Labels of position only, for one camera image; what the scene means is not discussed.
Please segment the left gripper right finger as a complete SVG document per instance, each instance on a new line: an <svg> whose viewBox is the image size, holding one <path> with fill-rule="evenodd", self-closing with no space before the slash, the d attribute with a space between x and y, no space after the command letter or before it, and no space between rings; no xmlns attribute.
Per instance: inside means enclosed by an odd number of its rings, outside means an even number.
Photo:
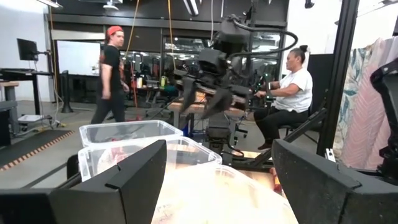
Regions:
<svg viewBox="0 0 398 224"><path fill-rule="evenodd" d="M277 176L299 224L398 224L398 182L277 139Z"/></svg>

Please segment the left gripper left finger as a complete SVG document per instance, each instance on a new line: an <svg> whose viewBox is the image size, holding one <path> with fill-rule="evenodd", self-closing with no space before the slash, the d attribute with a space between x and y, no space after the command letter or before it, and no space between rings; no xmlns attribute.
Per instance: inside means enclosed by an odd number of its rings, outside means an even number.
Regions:
<svg viewBox="0 0 398 224"><path fill-rule="evenodd" d="M57 224L150 224L166 162L167 144L158 140L90 180L52 191Z"/></svg>

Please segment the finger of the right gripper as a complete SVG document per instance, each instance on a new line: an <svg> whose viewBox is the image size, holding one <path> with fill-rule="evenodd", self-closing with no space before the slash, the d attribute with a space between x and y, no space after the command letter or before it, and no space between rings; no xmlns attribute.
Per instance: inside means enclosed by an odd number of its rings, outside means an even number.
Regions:
<svg viewBox="0 0 398 224"><path fill-rule="evenodd" d="M229 90L224 88L217 89L214 96L206 104L205 110L201 118L207 119L213 116L214 114L228 110L232 102L233 102L233 95Z"/></svg>
<svg viewBox="0 0 398 224"><path fill-rule="evenodd" d="M192 77L183 77L183 102L180 108L180 112L185 112L194 102L196 99L196 79Z"/></svg>

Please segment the red Maruchan noodle packet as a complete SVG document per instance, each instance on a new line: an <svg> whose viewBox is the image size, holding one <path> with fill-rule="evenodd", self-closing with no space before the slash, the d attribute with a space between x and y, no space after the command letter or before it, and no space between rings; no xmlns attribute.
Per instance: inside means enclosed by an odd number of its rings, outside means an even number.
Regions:
<svg viewBox="0 0 398 224"><path fill-rule="evenodd" d="M277 172L276 169L273 167L269 170L269 172L272 174L273 176L273 181L274 181L274 191L277 192L278 194L282 193L282 186L280 184L279 178L277 176Z"/></svg>

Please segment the wooden background table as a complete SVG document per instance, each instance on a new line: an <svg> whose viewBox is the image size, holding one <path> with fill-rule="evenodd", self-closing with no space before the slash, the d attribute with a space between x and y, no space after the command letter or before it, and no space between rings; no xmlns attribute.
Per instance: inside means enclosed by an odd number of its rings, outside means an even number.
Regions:
<svg viewBox="0 0 398 224"><path fill-rule="evenodd" d="M179 102L174 102L168 105L167 109L170 110L174 114L174 126L176 128L181 128L183 125L181 124L180 121L180 108L181 108L181 103ZM202 114L205 110L205 105L204 104L192 104L185 112L186 113L193 113L193 114ZM245 112L242 110L238 110L236 108L230 108L228 111L224 111L224 113L228 116L231 117L237 117L240 118L245 115Z"/></svg>

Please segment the clear plastic bin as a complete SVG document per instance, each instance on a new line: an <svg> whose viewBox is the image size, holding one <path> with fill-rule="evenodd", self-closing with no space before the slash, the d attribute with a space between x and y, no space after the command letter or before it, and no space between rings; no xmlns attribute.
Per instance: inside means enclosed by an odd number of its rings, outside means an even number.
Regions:
<svg viewBox="0 0 398 224"><path fill-rule="evenodd" d="M91 144L78 151L78 165L83 181L86 181L123 159L137 153L157 140L167 143L166 171L186 166L221 164L222 158L200 143L184 136L156 136L123 141L112 140Z"/></svg>
<svg viewBox="0 0 398 224"><path fill-rule="evenodd" d="M110 141L157 136L183 136L183 131L161 120L87 124L79 127L79 131L84 147Z"/></svg>
<svg viewBox="0 0 398 224"><path fill-rule="evenodd" d="M299 224L287 199L242 172L199 165L165 175L151 224Z"/></svg>

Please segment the pink patterned curtain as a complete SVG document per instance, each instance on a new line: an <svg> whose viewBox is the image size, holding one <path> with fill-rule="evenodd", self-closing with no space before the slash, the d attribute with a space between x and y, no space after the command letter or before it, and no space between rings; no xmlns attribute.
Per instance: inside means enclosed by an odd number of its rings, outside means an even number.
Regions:
<svg viewBox="0 0 398 224"><path fill-rule="evenodd" d="M370 77L398 57L398 37L377 39L351 51L333 143L337 159L348 167L375 170L390 129L380 94Z"/></svg>

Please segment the black equipment housing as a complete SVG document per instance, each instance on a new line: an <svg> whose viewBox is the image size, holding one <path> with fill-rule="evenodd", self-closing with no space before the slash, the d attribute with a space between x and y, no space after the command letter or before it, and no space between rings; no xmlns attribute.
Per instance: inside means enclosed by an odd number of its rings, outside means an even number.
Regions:
<svg viewBox="0 0 398 224"><path fill-rule="evenodd" d="M387 146L379 150L383 162L377 172L385 182L398 185L398 57L373 72L370 81L381 96L390 130Z"/></svg>

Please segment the black partition panel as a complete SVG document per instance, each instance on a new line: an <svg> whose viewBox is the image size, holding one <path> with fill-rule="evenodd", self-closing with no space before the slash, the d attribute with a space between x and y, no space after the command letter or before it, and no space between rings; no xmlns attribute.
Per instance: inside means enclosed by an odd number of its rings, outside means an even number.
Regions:
<svg viewBox="0 0 398 224"><path fill-rule="evenodd" d="M311 54L307 70L313 79L313 100L310 113L316 112L323 103L330 85L333 54Z"/></svg>

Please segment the black hazard-striped floor mat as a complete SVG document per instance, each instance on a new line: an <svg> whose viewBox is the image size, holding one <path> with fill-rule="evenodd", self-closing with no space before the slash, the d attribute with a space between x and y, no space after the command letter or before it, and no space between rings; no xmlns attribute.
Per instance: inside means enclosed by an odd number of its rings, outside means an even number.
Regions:
<svg viewBox="0 0 398 224"><path fill-rule="evenodd" d="M21 162L46 150L71 136L74 131L46 130L27 139L0 149L0 172L11 169Z"/></svg>

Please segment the white board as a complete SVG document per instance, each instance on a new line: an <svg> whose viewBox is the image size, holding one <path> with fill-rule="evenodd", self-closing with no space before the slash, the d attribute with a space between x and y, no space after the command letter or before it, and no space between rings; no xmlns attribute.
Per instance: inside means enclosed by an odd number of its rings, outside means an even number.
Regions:
<svg viewBox="0 0 398 224"><path fill-rule="evenodd" d="M57 41L59 72L70 75L98 76L101 44L94 42Z"/></svg>

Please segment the white flat box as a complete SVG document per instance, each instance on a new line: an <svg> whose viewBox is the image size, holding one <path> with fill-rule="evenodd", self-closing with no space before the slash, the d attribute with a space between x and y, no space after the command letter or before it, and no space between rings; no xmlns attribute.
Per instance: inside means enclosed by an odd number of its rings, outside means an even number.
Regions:
<svg viewBox="0 0 398 224"><path fill-rule="evenodd" d="M25 114L18 118L19 123L35 123L44 119L43 115Z"/></svg>

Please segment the black office desk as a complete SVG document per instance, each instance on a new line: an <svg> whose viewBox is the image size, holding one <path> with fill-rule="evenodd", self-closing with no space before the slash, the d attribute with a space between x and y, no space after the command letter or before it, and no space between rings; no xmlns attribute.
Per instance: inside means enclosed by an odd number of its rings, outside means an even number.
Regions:
<svg viewBox="0 0 398 224"><path fill-rule="evenodd" d="M35 114L41 115L38 76L53 76L51 72L36 71L27 68L0 68L0 79L5 81L31 81L33 84Z"/></svg>

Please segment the black computer monitor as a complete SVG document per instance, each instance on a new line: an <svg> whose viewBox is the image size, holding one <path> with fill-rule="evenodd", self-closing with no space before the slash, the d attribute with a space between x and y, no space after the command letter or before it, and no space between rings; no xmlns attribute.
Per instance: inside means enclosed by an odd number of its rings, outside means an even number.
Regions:
<svg viewBox="0 0 398 224"><path fill-rule="evenodd" d="M38 61L37 44L31 40L17 39L19 58L25 61Z"/></svg>

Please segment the black stanchion post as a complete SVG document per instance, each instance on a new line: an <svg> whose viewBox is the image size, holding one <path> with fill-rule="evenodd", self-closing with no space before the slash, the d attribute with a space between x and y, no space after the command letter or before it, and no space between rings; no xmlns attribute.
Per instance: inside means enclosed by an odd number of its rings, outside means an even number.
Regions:
<svg viewBox="0 0 398 224"><path fill-rule="evenodd" d="M64 70L61 74L62 80L62 94L63 94L63 108L62 113L72 113L72 107L70 106L70 92L69 92L69 72Z"/></svg>

